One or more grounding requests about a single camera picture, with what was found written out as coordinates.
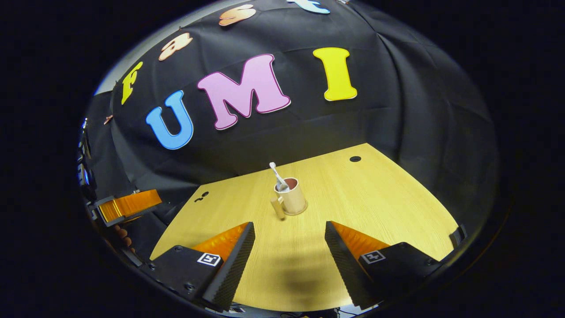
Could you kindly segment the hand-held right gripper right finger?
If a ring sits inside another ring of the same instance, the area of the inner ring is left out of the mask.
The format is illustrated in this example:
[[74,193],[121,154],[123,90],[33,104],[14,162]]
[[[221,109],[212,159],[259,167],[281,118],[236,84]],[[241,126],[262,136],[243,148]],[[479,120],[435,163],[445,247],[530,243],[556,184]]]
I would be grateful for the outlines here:
[[326,222],[325,241],[353,305],[361,309],[404,298],[442,266],[411,244],[390,245],[335,221]]

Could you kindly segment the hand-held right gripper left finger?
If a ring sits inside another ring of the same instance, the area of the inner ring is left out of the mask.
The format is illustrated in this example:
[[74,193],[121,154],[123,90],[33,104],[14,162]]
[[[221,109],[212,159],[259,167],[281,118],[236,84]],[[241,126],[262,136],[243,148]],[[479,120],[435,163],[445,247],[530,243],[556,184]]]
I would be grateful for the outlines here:
[[175,245],[141,271],[186,302],[222,312],[232,304],[255,239],[253,222],[244,222],[193,247]]

